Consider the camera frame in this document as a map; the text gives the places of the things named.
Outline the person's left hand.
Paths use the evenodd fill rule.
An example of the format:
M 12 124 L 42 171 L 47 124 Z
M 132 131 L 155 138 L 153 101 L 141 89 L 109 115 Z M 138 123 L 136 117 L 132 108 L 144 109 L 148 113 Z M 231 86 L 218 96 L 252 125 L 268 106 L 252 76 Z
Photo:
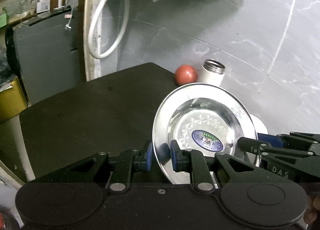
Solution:
M 313 224 L 317 217 L 318 212 L 320 210 L 320 197 L 319 194 L 308 196 L 308 206 L 304 213 L 303 220 L 307 225 Z

